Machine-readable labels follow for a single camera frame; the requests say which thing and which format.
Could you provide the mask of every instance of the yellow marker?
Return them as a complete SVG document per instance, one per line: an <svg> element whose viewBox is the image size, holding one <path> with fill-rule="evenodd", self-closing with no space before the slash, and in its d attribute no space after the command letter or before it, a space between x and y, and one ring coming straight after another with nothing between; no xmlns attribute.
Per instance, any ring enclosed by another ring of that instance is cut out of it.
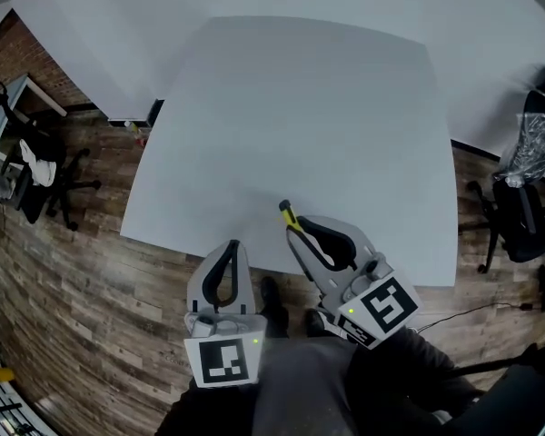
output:
<svg viewBox="0 0 545 436"><path fill-rule="evenodd" d="M279 203L279 209L281 210L281 214L284 217L284 221L287 223L287 226L291 226L294 230L304 233L301 225L297 221L297 217L292 211L291 203L288 200L283 200L281 203Z"/></svg>

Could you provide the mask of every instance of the black office chair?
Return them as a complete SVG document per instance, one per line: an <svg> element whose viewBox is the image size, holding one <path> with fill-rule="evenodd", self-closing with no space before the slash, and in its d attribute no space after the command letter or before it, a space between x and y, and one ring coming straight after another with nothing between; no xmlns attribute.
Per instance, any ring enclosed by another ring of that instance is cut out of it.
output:
<svg viewBox="0 0 545 436"><path fill-rule="evenodd" d="M545 70L541 76L537 91L545 93ZM533 90L527 96L523 121L533 121L533 118L538 118L537 115L544 115L545 118L545 95L537 91ZM496 173L498 181L492 186L494 203L482 195L481 186L477 182L468 184L468 189L474 191L481 200L482 212L487 221L462 224L459 233L490 229L487 260L486 264L479 266L479 273L489 271L499 235L504 239L503 247L513 262L525 263L545 253L545 208L541 206L539 193L533 185L545 173L544 121L537 122L529 130L521 127L519 141L510 159L510 169L520 172L525 184L522 187L510 187L506 181L508 175Z"/></svg>
<svg viewBox="0 0 545 436"><path fill-rule="evenodd" d="M63 211L64 222L66 227L71 231L78 229L78 224L71 222L69 217L70 206L68 201L68 193L73 189L82 189L85 187L93 187L99 189L100 181L77 182L73 176L78 167L79 160L82 156L87 156L89 149L81 150L69 163L64 167L66 160L66 147L63 141L44 132L38 131L33 125L25 124L8 106L8 94L4 84L0 82L0 107L5 111L8 118L7 128L13 134L24 139L38 160L46 160L56 163L56 175L53 184L44 187L42 185L34 185L32 171L30 167L22 160L20 145L16 144L12 147L10 153L5 159L2 167L4 174L10 164L21 164L22 172L16 180L16 187L13 196L14 206L16 210L22 209L26 216L26 220L30 224L34 224L38 220L46 201L49 201L46 214L48 216L56 216L55 206L58 202L61 204Z"/></svg>

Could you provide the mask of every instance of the floor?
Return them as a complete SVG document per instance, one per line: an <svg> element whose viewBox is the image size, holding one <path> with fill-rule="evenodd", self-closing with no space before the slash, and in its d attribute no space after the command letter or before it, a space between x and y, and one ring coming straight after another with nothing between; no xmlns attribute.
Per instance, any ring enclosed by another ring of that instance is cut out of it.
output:
<svg viewBox="0 0 545 436"><path fill-rule="evenodd" d="M83 178L99 191L74 194L80 209L71 233L61 215L34 226L0 205L0 342L17 387L62 435L151 435L190 380L183 338L186 282L200 260L119 236L142 149L124 128L101 119L65 120L56 130L72 152L89 147ZM480 208L465 191L496 164L454 150L460 221L477 221ZM459 239L453 288L420 288L425 303L417 325L489 302L535 302L536 271L545 260L511 263L498 250L491 271L477 273L486 232ZM254 271L254 286L264 275ZM273 273L301 331L302 311L318 302L311 283ZM486 308L423 334L458 364L518 354L545 342L545 313ZM488 388L500 372L472 376Z"/></svg>

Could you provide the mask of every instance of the desk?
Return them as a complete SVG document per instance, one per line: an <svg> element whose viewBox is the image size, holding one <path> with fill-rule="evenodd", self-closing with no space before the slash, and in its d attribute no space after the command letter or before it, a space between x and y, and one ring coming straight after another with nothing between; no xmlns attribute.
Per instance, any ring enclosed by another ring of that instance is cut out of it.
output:
<svg viewBox="0 0 545 436"><path fill-rule="evenodd" d="M15 79L13 82L11 82L10 84L6 86L6 90L8 91L8 106L10 107L11 110L15 109L16 103L20 99L20 96L22 95L26 87L32 90L47 105L53 108L61 116L66 116L66 111L63 108L61 108L61 106L58 105L49 95L47 95L45 91L43 91L38 85L36 85L33 82L33 80L30 79L30 77L28 77L28 74L21 75L20 77L18 77L17 79ZM4 131L7 123L8 123L8 119L6 118L4 110L0 108L0 138L2 137L2 132ZM0 160L4 160L5 158L6 158L6 154L0 151Z"/></svg>
<svg viewBox="0 0 545 436"><path fill-rule="evenodd" d="M121 235L301 273L278 210L358 225L416 285L452 286L451 142L424 45L299 18L198 34L135 176Z"/></svg>

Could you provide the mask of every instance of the plastic bag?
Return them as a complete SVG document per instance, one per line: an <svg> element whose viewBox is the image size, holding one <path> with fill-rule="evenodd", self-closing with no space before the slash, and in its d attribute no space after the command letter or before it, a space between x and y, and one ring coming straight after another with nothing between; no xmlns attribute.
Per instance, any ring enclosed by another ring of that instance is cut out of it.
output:
<svg viewBox="0 0 545 436"><path fill-rule="evenodd" d="M545 174L545 114L519 116L517 143L500 158L496 181L504 179L509 187L522 187Z"/></svg>

